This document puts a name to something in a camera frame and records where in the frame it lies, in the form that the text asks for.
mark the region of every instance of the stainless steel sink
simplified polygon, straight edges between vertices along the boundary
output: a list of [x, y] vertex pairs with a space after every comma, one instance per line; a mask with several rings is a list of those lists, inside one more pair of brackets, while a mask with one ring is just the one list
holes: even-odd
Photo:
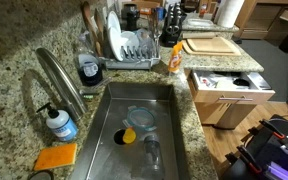
[[70, 179], [142, 179], [136, 172], [143, 162], [143, 138], [148, 132], [135, 129], [132, 144], [114, 141], [114, 134], [126, 128], [122, 121], [130, 106], [145, 107], [155, 116], [164, 179], [189, 179], [173, 86], [136, 83], [107, 85]]

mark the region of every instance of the cabinet door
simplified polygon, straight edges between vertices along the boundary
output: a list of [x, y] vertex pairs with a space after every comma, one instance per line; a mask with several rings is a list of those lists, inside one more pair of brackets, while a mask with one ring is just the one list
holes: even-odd
[[195, 103], [202, 124], [216, 124], [230, 104], [228, 103]]

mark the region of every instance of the chrome faucet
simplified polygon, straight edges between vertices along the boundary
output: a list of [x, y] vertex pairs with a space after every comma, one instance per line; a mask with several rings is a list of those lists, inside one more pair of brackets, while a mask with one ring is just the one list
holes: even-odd
[[51, 52], [38, 48], [35, 53], [51, 83], [61, 96], [66, 110], [72, 119], [79, 120], [87, 111], [87, 106], [72, 79]]

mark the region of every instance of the sink drain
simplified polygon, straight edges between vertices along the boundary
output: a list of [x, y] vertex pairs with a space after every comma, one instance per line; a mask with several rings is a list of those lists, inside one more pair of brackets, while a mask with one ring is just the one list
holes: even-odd
[[125, 144], [125, 142], [123, 141], [124, 134], [125, 134], [125, 129], [120, 129], [116, 131], [116, 133], [114, 134], [114, 141], [116, 144], [119, 144], [119, 145]]

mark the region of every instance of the sponge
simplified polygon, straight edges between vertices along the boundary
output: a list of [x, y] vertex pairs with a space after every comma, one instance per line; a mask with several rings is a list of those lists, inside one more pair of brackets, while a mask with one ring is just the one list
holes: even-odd
[[76, 149], [76, 143], [42, 149], [35, 163], [34, 171], [74, 164]]

